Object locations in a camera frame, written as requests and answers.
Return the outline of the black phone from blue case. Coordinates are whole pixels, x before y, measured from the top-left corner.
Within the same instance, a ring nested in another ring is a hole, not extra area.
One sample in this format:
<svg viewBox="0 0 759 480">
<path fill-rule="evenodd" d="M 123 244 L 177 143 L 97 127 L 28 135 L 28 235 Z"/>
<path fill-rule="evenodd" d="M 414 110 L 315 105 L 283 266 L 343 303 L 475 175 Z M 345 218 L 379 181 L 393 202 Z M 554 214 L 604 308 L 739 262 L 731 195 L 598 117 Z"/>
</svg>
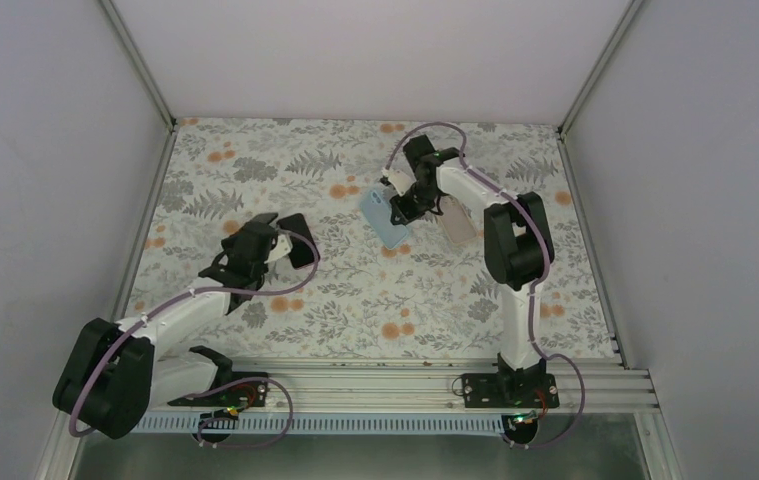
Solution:
<svg viewBox="0 0 759 480">
<path fill-rule="evenodd" d="M 289 237 L 292 245 L 291 252 L 288 254 L 291 266 L 295 270 L 310 266 L 314 262 L 312 246 L 315 243 L 305 216 L 302 213 L 295 213 L 283 217 L 277 221 L 277 226 L 296 234 L 296 237 Z"/>
</svg>

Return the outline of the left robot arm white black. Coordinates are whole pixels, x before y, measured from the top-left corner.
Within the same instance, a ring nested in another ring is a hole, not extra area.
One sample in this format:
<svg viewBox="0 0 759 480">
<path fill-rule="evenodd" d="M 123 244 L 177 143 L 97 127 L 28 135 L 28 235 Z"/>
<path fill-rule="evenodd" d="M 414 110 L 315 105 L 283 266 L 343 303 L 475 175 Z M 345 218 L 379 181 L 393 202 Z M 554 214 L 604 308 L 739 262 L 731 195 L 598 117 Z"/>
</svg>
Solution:
<svg viewBox="0 0 759 480">
<path fill-rule="evenodd" d="M 230 359 L 205 346 L 190 347 L 176 356 L 168 353 L 261 289 L 269 263 L 291 249 L 273 225 L 276 217 L 257 215 L 222 240 L 212 264 L 156 314 L 86 323 L 54 389 L 53 406 L 118 439 L 150 408 L 189 394 L 210 405 L 225 402 L 233 391 Z"/>
</svg>

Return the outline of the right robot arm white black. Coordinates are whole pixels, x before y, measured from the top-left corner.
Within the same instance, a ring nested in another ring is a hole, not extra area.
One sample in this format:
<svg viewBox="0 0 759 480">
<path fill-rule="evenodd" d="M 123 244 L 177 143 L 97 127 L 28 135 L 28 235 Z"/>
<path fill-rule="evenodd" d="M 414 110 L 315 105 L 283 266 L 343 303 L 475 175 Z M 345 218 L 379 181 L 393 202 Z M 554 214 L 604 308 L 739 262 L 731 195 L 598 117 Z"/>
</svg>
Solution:
<svg viewBox="0 0 759 480">
<path fill-rule="evenodd" d="M 492 182 L 469 165 L 462 149 L 436 149 L 425 135 L 409 132 L 397 144 L 411 169 L 385 166 L 382 182 L 392 187 L 389 222 L 408 225 L 436 214 L 450 196 L 483 222 L 487 271 L 499 286 L 503 332 L 496 370 L 465 374 L 463 396 L 469 408 L 520 407 L 550 387 L 546 361 L 533 338 L 537 324 L 534 293 L 549 274 L 554 249 L 542 199 L 519 195 Z"/>
</svg>

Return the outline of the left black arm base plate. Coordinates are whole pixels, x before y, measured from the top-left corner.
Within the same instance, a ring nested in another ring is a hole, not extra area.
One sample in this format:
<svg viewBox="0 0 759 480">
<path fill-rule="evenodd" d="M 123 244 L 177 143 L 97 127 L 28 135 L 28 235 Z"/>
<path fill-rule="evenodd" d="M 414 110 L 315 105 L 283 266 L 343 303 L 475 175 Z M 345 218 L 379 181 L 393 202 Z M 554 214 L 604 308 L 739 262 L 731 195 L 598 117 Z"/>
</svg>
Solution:
<svg viewBox="0 0 759 480">
<path fill-rule="evenodd" d="M 228 388 L 199 398 L 176 398 L 168 405 L 213 409 L 264 407 L 269 391 L 268 378 L 264 372 L 234 372 Z"/>
</svg>

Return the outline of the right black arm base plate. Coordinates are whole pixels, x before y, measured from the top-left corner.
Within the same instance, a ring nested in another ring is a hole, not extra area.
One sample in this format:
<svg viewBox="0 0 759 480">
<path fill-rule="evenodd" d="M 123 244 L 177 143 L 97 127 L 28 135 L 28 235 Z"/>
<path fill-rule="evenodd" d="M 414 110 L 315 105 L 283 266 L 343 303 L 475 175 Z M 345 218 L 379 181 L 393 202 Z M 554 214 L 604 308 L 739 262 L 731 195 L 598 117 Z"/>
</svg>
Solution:
<svg viewBox="0 0 759 480">
<path fill-rule="evenodd" d="M 467 373 L 451 384 L 467 409 L 558 408 L 561 406 L 551 374 L 514 375 Z"/>
</svg>

